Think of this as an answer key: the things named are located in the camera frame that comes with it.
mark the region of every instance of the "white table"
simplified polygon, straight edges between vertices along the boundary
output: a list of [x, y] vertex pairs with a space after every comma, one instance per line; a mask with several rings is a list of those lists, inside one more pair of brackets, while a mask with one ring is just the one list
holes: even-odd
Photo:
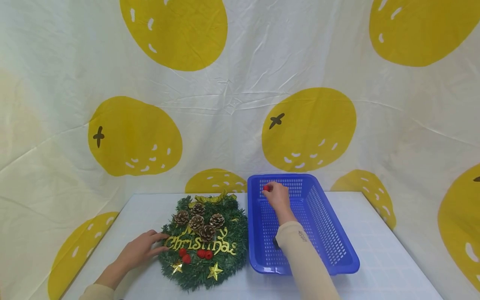
[[[247, 194], [236, 194], [247, 208]], [[327, 192], [335, 213], [360, 258], [360, 270], [338, 275], [333, 282], [343, 300], [441, 300], [430, 281], [360, 192]], [[63, 297], [76, 300], [125, 244], [149, 229], [160, 230], [185, 194], [137, 194], [121, 211]], [[130, 272], [115, 292], [115, 300], [293, 300], [300, 299], [292, 277], [261, 275], [249, 263], [235, 276], [209, 291], [183, 292], [163, 277], [160, 264]]]

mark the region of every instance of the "finger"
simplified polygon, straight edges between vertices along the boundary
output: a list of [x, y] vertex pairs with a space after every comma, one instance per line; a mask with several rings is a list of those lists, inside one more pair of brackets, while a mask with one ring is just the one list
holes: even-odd
[[165, 246], [158, 247], [158, 248], [150, 250], [147, 253], [147, 255], [148, 255], [148, 257], [154, 257], [155, 255], [159, 255], [160, 253], [165, 252], [165, 251], [168, 251], [168, 247], [165, 247]]
[[275, 188], [275, 187], [281, 187], [283, 186], [283, 184], [281, 183], [278, 183], [276, 181], [271, 181], [269, 183], [267, 183], [268, 186], [270, 186], [272, 188], [272, 190]]
[[166, 233], [157, 233], [152, 236], [152, 242], [158, 242], [159, 240], [168, 239], [170, 235]]

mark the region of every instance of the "black cross mark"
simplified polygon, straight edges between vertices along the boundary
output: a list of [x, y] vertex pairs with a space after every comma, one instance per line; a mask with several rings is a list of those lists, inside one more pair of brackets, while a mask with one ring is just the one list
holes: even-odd
[[100, 126], [100, 127], [98, 128], [97, 133], [93, 136], [93, 138], [96, 139], [96, 146], [97, 146], [98, 148], [100, 148], [100, 140], [103, 139], [103, 138], [105, 138], [105, 135], [102, 133], [102, 129], [103, 129], [103, 127]]
[[278, 115], [278, 117], [271, 117], [270, 120], [272, 120], [272, 124], [270, 124], [270, 128], [269, 129], [272, 129], [275, 125], [280, 125], [282, 124], [282, 120], [280, 120], [281, 118], [283, 118], [285, 116], [284, 113], [281, 113]]

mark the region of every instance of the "yellow fruit print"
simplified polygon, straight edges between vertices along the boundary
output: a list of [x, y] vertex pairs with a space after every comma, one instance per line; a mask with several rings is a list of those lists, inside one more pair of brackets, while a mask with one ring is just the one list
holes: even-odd
[[223, 169], [208, 169], [195, 174], [187, 182], [185, 193], [246, 192], [247, 182], [242, 177]]
[[125, 24], [151, 59], [179, 71], [213, 63], [227, 40], [222, 0], [120, 0]]
[[48, 278], [50, 300], [60, 299], [118, 214], [109, 212], [87, 220], [66, 239], [55, 257]]
[[375, 208], [390, 229], [396, 226], [393, 203], [378, 177], [365, 170], [353, 170], [340, 177], [330, 189], [331, 191], [362, 192], [365, 198]]
[[438, 229], [448, 253], [480, 292], [480, 164], [448, 189], [438, 211]]
[[325, 87], [299, 91], [278, 103], [262, 129], [266, 159], [287, 172], [325, 167], [348, 148], [357, 125], [352, 101]]
[[182, 154], [180, 131], [170, 116], [125, 96], [105, 100], [96, 109], [88, 125], [88, 145], [112, 176], [163, 173]]
[[478, 0], [374, 0], [370, 41], [388, 61], [424, 67], [460, 46], [479, 20]]

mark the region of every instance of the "sleeve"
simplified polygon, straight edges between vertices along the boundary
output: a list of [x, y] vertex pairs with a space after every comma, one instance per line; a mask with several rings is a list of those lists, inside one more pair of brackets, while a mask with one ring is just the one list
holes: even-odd
[[113, 290], [100, 284], [92, 284], [87, 286], [79, 300], [113, 300]]
[[280, 226], [276, 241], [288, 259], [303, 300], [340, 300], [322, 259], [299, 222]]

